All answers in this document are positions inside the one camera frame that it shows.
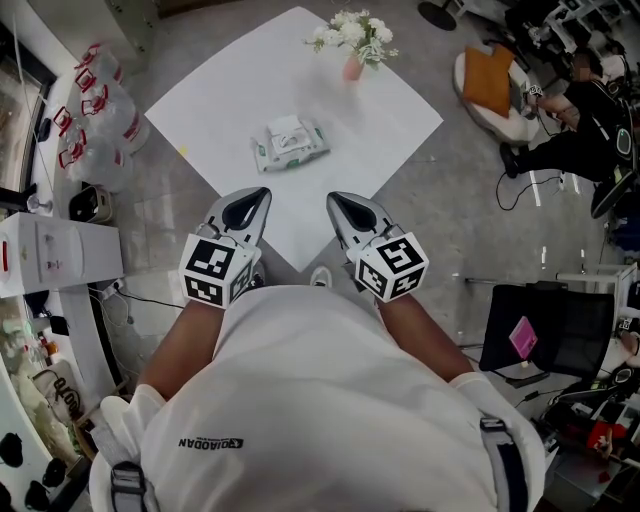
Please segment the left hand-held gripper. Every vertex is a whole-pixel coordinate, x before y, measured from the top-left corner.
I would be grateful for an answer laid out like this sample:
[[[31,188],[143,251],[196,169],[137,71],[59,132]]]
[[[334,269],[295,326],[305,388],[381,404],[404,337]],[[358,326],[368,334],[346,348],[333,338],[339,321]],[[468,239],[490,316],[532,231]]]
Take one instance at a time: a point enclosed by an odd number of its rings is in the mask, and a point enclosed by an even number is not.
[[[214,202],[181,256],[178,271],[187,299],[227,309],[244,293],[262,254],[258,242],[271,201],[268,188],[249,187]],[[223,222],[241,222],[240,231]]]

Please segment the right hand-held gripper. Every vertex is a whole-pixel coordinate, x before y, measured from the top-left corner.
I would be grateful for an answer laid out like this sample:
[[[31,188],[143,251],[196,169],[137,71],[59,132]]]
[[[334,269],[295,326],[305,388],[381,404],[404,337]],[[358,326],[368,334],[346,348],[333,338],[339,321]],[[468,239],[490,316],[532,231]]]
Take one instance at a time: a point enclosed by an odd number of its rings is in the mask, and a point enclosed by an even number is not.
[[[334,191],[326,209],[347,258],[355,265],[355,282],[376,299],[388,303],[417,289],[429,259],[412,232],[393,224],[388,212],[361,195]],[[385,229],[359,244],[356,229]]]

